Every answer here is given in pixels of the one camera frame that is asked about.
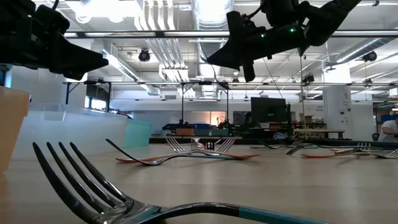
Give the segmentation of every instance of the pillar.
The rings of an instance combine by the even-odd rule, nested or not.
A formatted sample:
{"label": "pillar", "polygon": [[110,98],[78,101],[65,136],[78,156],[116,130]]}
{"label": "pillar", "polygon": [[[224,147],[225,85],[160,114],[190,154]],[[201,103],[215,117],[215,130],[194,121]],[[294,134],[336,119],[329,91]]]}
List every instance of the pillar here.
{"label": "pillar", "polygon": [[[323,71],[325,83],[351,83],[349,66],[337,65],[334,70]],[[345,130],[344,138],[353,138],[353,117],[350,86],[326,86],[323,88],[323,106],[328,129]],[[338,138],[338,134],[329,134]]]}

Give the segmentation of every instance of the wooden table surface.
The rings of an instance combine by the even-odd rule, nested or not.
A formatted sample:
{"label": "wooden table surface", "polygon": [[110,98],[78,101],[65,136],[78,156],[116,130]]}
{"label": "wooden table surface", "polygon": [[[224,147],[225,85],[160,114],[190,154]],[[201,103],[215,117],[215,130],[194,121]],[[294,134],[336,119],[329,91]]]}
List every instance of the wooden table surface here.
{"label": "wooden table surface", "polygon": [[[118,164],[114,158],[122,156],[117,152],[88,158],[122,191],[155,205],[226,202],[332,223],[397,222],[398,161],[354,156],[302,159],[299,153],[286,156],[287,150],[234,146],[230,152],[262,156],[248,161],[177,158],[160,167]],[[138,157],[172,152],[160,144],[129,151]],[[0,220],[2,224],[83,223],[58,198],[36,160],[12,161],[0,176]],[[167,223],[254,222],[200,214]]]}

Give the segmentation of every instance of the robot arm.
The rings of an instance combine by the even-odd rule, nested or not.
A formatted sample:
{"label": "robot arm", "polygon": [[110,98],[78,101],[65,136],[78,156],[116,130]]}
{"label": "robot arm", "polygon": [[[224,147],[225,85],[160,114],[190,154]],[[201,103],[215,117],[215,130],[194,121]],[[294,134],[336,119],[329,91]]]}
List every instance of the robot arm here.
{"label": "robot arm", "polygon": [[256,27],[250,15],[227,13],[229,40],[208,58],[208,63],[239,70],[243,66],[247,82],[256,76],[253,61],[298,48],[300,55],[312,45],[324,44],[361,0],[333,0],[321,8],[298,0],[261,0],[260,9],[272,26]]}
{"label": "robot arm", "polygon": [[321,8],[311,6],[308,2],[300,4],[304,17],[309,19],[304,29],[308,45],[320,46],[339,28],[351,10],[361,0],[334,0],[326,3]]}
{"label": "robot arm", "polygon": [[0,0],[0,63],[47,68],[81,80],[86,72],[108,65],[102,54],[64,38],[69,21],[59,12],[31,0]]}

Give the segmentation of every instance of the person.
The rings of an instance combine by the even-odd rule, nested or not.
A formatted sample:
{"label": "person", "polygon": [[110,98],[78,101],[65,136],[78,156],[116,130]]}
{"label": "person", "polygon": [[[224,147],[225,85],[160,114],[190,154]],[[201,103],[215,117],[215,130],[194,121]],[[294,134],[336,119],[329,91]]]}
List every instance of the person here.
{"label": "person", "polygon": [[398,119],[386,121],[381,126],[380,142],[398,142]]}

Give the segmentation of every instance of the fork handle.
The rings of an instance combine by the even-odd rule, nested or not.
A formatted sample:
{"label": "fork handle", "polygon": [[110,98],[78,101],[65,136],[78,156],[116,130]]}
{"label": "fork handle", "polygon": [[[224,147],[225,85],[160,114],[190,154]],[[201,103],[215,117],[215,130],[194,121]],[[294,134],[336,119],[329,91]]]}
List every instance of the fork handle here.
{"label": "fork handle", "polygon": [[191,203],[170,208],[164,212],[153,214],[153,216],[147,217],[138,224],[153,223],[166,218],[196,213],[214,213],[269,224],[327,224],[326,222],[295,217],[293,215],[285,215],[282,213],[270,212],[257,208],[214,202]]}

